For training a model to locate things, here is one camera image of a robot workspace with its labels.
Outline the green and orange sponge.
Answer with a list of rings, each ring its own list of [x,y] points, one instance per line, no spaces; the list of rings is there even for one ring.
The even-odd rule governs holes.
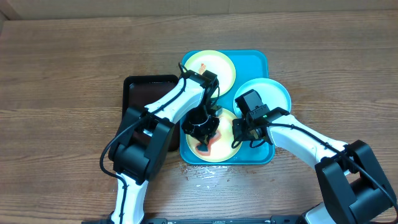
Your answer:
[[[197,146],[195,146],[195,150],[201,156],[210,156],[211,155],[211,147],[212,145],[217,142],[221,138],[221,133],[219,130],[216,131],[215,135],[210,139],[208,144],[208,152],[200,152],[197,150]]]

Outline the light blue plate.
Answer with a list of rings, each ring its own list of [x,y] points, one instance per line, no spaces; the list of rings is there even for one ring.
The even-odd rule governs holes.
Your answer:
[[[242,118],[242,113],[235,99],[249,90],[257,91],[262,102],[267,105],[270,110],[280,107],[284,110],[291,111],[292,100],[289,92],[282,84],[270,78],[255,78],[240,86],[233,98],[233,110],[238,118]]]

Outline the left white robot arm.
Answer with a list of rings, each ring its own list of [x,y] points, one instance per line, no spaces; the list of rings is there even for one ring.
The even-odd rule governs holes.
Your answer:
[[[198,140],[206,149],[216,136],[221,108],[211,100],[217,76],[192,70],[175,75],[130,76],[123,83],[122,120],[115,137],[101,154],[113,162],[118,182],[114,211],[105,223],[141,223],[148,183],[162,167],[179,134]]]

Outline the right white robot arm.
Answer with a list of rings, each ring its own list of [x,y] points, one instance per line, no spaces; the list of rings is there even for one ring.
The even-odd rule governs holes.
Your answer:
[[[316,172],[323,201],[306,223],[372,223],[397,197],[371,147],[326,137],[282,108],[258,108],[233,121],[233,144],[259,141],[281,147]]]

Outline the yellow-green plate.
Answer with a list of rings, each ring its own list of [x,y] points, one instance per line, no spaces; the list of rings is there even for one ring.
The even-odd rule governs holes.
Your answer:
[[[232,148],[231,145],[233,143],[233,120],[236,119],[235,114],[230,112],[229,110],[222,109],[221,114],[218,116],[220,119],[220,123],[218,125],[217,130],[221,133],[221,138],[215,142],[211,147],[211,155],[210,156],[201,156],[196,152],[195,146],[199,143],[198,140],[186,134],[186,140],[188,147],[190,150],[196,155],[198,158],[207,161],[207,162],[223,162],[230,158],[232,158],[240,149],[241,144]]]
[[[184,63],[184,66],[203,75],[209,71],[217,75],[220,93],[216,91],[212,98],[224,95],[233,86],[236,79],[236,69],[231,59],[216,50],[202,50],[194,53]]]

